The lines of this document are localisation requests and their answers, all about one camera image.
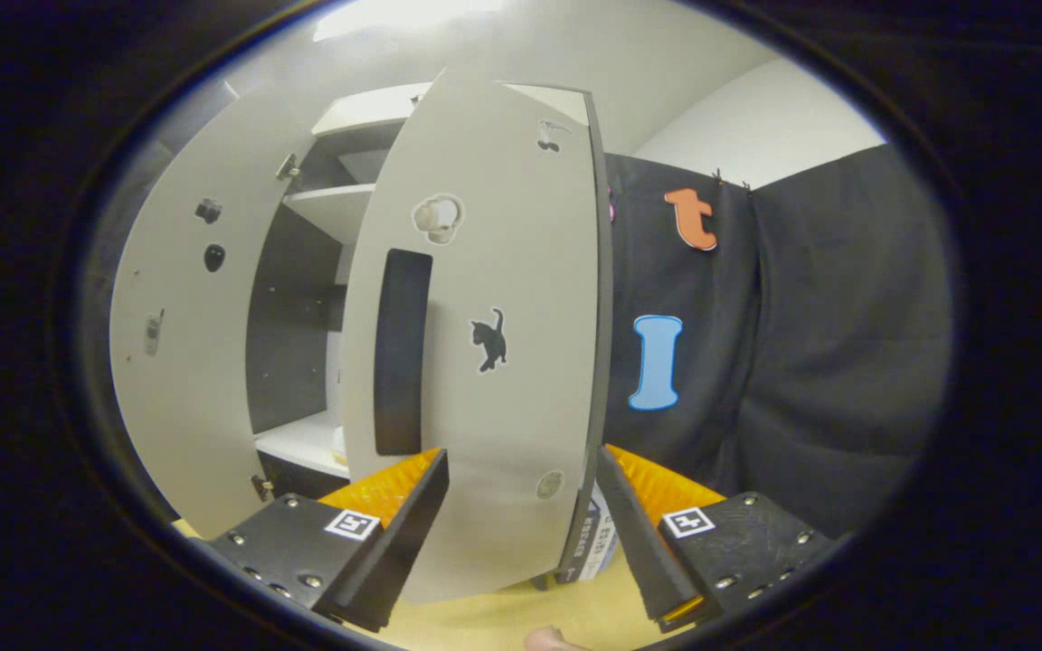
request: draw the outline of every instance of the black fabric curtain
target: black fabric curtain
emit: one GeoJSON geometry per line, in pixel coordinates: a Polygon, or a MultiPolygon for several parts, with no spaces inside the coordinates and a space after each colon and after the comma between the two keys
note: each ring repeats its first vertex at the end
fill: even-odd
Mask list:
{"type": "Polygon", "coordinates": [[[921,452],[952,352],[943,210],[892,146],[743,189],[609,155],[614,350],[605,441],[723,494],[755,490],[840,535],[873,516],[921,452]],[[713,207],[713,251],[677,233],[666,193],[713,207]],[[674,389],[628,396],[632,320],[673,315],[674,389]]]}

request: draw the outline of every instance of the black cat sticker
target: black cat sticker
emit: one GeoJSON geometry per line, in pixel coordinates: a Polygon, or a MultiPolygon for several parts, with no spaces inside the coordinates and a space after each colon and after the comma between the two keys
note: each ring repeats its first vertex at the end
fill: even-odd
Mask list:
{"type": "Polygon", "coordinates": [[[501,364],[507,362],[504,358],[504,332],[501,331],[501,326],[504,325],[504,312],[496,307],[493,311],[497,314],[496,328],[489,323],[469,321],[472,323],[472,346],[483,346],[485,349],[485,362],[477,371],[479,374],[496,371],[498,359],[501,364]]]}

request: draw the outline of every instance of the white wall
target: white wall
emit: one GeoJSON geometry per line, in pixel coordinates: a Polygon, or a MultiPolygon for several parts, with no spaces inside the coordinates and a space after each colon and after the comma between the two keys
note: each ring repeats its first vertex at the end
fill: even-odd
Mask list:
{"type": "Polygon", "coordinates": [[[635,155],[760,189],[882,143],[830,86],[779,58],[700,99],[635,155]]]}

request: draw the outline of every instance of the ceiling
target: ceiling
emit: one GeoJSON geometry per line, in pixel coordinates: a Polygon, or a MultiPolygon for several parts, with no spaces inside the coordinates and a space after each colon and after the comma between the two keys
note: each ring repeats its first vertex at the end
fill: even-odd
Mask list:
{"type": "Polygon", "coordinates": [[[332,99],[471,64],[501,81],[591,91],[605,151],[631,154],[703,96],[778,57],[666,0],[501,0],[498,11],[428,28],[372,26],[314,43],[319,18],[265,42],[218,81],[237,95],[274,83],[294,122],[307,128],[332,99]]]}

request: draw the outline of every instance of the orange foam pad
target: orange foam pad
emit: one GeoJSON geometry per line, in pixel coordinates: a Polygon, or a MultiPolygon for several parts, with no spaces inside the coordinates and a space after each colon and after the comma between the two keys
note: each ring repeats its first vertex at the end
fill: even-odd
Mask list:
{"type": "Polygon", "coordinates": [[[439,452],[439,448],[425,450],[342,490],[330,492],[319,501],[337,508],[379,518],[380,523],[388,528],[439,452]]]}
{"type": "Polygon", "coordinates": [[[605,448],[614,455],[617,465],[621,466],[621,473],[625,474],[626,481],[634,487],[638,502],[654,529],[662,522],[663,515],[694,506],[711,506],[726,499],[699,482],[649,461],[648,458],[609,444],[605,448]]]}

